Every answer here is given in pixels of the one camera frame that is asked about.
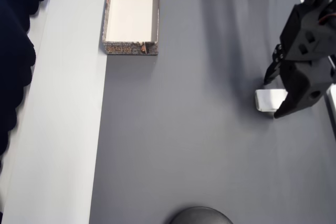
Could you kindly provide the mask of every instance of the white foam block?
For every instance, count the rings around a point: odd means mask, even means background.
[[[258,89],[256,107],[261,112],[276,112],[287,96],[285,89]]]

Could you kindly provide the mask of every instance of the red wire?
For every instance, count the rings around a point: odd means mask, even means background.
[[[327,14],[325,16],[323,16],[320,20],[319,20],[319,24],[321,24],[323,21],[325,21],[327,18],[331,17],[331,16],[335,16],[336,17],[336,13],[330,13]]]

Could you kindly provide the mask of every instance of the open box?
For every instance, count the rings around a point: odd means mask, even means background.
[[[159,0],[106,0],[102,42],[110,55],[157,55]]]

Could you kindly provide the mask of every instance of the gray mat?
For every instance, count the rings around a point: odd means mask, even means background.
[[[299,0],[160,1],[158,57],[108,57],[90,223],[167,223],[188,206],[335,223],[325,101],[278,120],[254,106]]]

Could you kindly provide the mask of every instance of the robotic arm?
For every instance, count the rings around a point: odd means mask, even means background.
[[[336,0],[295,5],[273,52],[264,85],[280,75],[288,94],[275,118],[317,103],[336,83]]]

